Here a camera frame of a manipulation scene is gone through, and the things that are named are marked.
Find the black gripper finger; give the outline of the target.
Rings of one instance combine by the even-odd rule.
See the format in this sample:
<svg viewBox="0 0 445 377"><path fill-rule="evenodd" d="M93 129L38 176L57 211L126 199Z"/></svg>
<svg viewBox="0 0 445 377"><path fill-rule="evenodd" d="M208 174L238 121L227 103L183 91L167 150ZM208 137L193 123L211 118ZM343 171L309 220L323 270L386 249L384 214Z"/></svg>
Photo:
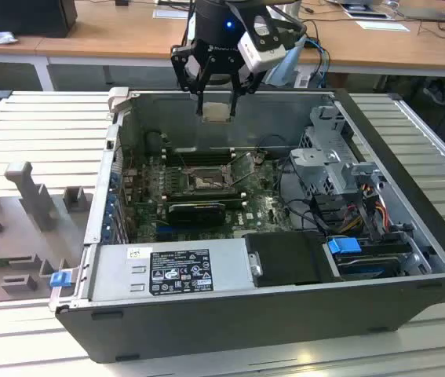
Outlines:
<svg viewBox="0 0 445 377"><path fill-rule="evenodd" d="M253 94L257 91L263 78L265 77L265 71L254 73L245 64L242 66L230 64L228 66L228 74L230 75L232 84L230 116L234 117L238 99L241 96Z"/></svg>
<svg viewBox="0 0 445 377"><path fill-rule="evenodd" d="M190 57L193 57L199 65L199 72L196 77L191 77L186 68ZM202 115L204 89L210 79L210 56L207 52L207 45L174 45L170 51L170 60L180 88L184 92L197 96L196 114Z"/></svg>

